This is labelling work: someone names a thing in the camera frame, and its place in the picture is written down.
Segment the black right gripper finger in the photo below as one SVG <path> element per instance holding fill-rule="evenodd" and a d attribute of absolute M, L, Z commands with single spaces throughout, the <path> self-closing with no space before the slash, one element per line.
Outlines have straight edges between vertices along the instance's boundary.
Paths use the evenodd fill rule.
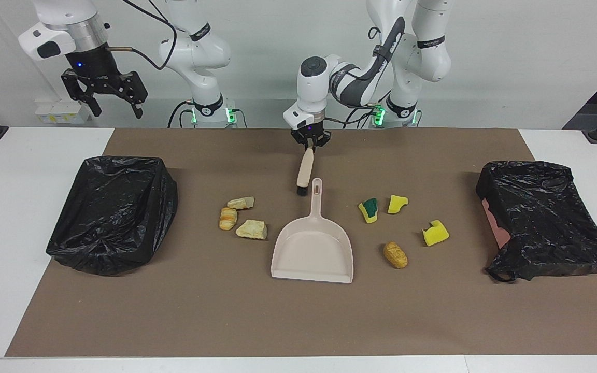
<path fill-rule="evenodd" d="M 130 71 L 130 73 L 127 74 L 119 74 L 118 81 L 118 97 L 131 105 L 135 118 L 142 118 L 142 104 L 145 103 L 148 97 L 148 92 L 139 74 L 136 71 Z"/>
<path fill-rule="evenodd" d="M 99 117 L 102 109 L 93 97 L 95 83 L 92 78 L 79 76 L 74 70 L 65 70 L 62 73 L 62 82 L 71 99 L 86 104 L 95 117 Z"/>

